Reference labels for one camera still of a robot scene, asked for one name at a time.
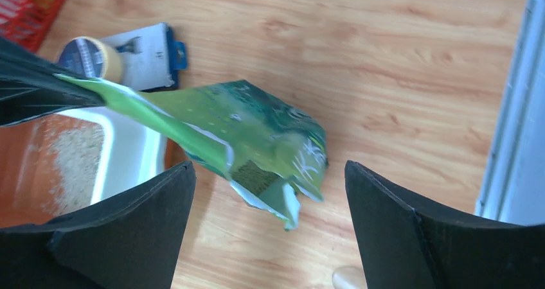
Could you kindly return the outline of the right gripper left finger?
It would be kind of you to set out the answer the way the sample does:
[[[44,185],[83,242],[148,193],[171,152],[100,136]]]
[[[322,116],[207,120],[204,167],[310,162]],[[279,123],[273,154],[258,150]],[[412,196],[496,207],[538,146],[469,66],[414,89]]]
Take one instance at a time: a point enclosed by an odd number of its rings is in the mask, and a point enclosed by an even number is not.
[[[170,288],[195,183],[186,161],[44,224],[1,229],[1,287]]]

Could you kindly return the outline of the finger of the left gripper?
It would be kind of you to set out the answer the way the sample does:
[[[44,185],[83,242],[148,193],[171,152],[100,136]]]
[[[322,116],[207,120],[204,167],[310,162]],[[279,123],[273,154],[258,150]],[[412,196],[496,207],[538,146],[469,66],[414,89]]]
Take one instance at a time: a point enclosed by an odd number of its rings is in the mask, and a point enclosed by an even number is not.
[[[99,94],[61,80],[56,74],[84,79],[1,37],[1,126],[63,110],[105,105]]]

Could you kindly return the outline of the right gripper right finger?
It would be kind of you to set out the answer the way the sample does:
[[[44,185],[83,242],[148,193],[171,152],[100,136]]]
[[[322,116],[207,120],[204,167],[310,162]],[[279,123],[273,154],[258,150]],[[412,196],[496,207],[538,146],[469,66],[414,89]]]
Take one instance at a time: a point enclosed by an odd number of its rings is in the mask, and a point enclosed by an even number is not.
[[[543,288],[544,226],[472,215],[355,161],[346,196],[369,288]]]

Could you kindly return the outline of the clear plastic scoop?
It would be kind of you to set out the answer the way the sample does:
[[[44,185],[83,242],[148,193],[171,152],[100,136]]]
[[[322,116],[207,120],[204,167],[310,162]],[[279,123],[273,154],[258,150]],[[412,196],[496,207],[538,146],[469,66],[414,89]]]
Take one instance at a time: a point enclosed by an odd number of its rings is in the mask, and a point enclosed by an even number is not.
[[[332,273],[334,289],[367,289],[364,270],[361,267],[345,265],[337,267]]]

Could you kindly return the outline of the green cat litter bag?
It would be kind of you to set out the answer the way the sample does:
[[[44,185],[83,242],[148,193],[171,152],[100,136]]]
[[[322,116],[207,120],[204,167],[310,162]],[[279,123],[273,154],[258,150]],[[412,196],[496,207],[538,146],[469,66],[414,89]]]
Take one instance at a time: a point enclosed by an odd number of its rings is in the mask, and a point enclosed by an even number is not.
[[[324,128],[305,112],[246,80],[142,92],[101,78],[59,78],[100,95],[107,108],[176,142],[227,180],[250,206],[299,224],[304,194],[323,201]]]

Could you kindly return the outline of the white orange litter box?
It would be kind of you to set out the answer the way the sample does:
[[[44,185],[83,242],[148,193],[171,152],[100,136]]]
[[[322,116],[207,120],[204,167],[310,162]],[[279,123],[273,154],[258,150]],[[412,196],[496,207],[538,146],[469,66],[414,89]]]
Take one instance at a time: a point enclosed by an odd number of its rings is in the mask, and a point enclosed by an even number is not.
[[[182,159],[171,140],[111,110],[1,128],[1,226],[45,223],[126,191]]]

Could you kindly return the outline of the red plastic shopping basket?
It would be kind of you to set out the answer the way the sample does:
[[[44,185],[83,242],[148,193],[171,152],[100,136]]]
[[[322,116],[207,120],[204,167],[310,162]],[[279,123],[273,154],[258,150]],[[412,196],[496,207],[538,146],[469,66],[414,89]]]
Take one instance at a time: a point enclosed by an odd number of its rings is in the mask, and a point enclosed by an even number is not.
[[[66,0],[1,0],[1,36],[36,52]]]

